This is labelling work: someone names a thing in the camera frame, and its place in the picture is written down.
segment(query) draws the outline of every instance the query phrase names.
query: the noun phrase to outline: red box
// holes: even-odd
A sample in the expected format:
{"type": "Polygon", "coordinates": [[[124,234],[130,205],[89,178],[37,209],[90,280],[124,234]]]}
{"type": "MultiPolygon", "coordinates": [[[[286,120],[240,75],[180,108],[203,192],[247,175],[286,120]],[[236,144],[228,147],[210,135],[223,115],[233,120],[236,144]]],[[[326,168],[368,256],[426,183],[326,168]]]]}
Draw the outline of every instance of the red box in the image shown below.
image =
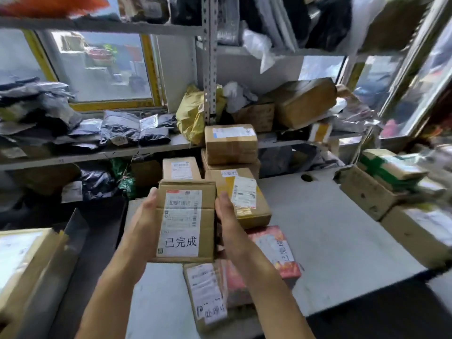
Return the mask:
{"type": "MultiPolygon", "coordinates": [[[[295,262],[286,237],[279,226],[253,228],[247,230],[246,233],[261,248],[265,256],[274,263],[282,279],[292,289],[302,272],[298,263],[295,262]]],[[[221,260],[220,272],[224,286],[223,297],[229,308],[253,302],[242,277],[230,260],[221,260]]]]}

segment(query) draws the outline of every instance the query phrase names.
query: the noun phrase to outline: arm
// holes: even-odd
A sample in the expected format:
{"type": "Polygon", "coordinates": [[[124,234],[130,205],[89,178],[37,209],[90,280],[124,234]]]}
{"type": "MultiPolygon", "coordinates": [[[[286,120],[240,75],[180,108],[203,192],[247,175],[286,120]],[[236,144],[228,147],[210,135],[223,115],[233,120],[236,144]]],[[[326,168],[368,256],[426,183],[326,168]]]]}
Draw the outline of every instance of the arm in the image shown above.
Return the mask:
{"type": "Polygon", "coordinates": [[[133,287],[159,238],[155,223],[157,188],[140,205],[85,308],[76,339],[124,339],[133,287]]]}
{"type": "Polygon", "coordinates": [[[242,276],[267,339],[314,339],[291,291],[278,271],[240,226],[227,193],[215,203],[222,221],[223,244],[227,257],[242,276]]]}

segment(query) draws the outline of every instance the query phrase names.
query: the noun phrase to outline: table surface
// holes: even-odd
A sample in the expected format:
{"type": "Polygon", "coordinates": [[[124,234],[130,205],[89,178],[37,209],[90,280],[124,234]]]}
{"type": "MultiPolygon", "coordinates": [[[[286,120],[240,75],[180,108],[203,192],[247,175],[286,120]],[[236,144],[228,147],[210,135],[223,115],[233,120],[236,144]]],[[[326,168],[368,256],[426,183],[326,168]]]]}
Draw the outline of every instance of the table surface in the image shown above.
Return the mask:
{"type": "MultiPolygon", "coordinates": [[[[305,316],[408,279],[426,270],[332,180],[334,171],[258,181],[273,216],[287,237],[302,277],[293,296],[305,316]]],[[[142,199],[129,203],[126,226],[142,199]]],[[[133,293],[127,339],[200,338],[181,264],[148,263],[133,293]]],[[[236,321],[206,338],[253,338],[256,318],[236,321]]]]}

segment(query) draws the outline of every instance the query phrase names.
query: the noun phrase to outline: yellow plastic bag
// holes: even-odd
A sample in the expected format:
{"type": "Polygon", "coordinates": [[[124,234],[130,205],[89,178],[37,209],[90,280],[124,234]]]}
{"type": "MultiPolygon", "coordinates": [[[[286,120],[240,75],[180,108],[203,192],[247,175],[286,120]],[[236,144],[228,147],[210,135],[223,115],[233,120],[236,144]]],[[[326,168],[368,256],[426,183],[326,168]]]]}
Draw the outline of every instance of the yellow plastic bag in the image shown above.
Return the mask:
{"type": "MultiPolygon", "coordinates": [[[[223,88],[217,86],[217,121],[226,105],[223,88]]],[[[191,143],[199,145],[204,137],[204,92],[189,85],[176,112],[177,128],[191,143]]]]}

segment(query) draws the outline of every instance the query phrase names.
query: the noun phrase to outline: window glass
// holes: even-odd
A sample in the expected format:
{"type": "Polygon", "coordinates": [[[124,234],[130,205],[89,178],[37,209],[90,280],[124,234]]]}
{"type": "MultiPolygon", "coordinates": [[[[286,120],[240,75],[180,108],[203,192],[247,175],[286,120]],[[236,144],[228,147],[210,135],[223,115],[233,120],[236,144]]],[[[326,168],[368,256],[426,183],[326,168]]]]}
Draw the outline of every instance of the window glass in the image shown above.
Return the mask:
{"type": "Polygon", "coordinates": [[[39,77],[46,80],[21,30],[0,29],[0,83],[39,77]]]}
{"type": "Polygon", "coordinates": [[[151,98],[139,34],[53,31],[76,100],[151,98]]]}
{"type": "Polygon", "coordinates": [[[380,110],[389,96],[389,86],[400,56],[369,56],[353,93],[371,109],[380,110]]]}
{"type": "Polygon", "coordinates": [[[385,114],[386,124],[381,132],[383,138],[405,136],[415,126],[417,119],[427,110],[428,101],[438,91],[439,84],[452,69],[452,20],[444,28],[430,55],[413,79],[405,95],[385,114]]]}
{"type": "Polygon", "coordinates": [[[336,82],[343,59],[343,56],[306,56],[298,80],[331,77],[336,82]]]}

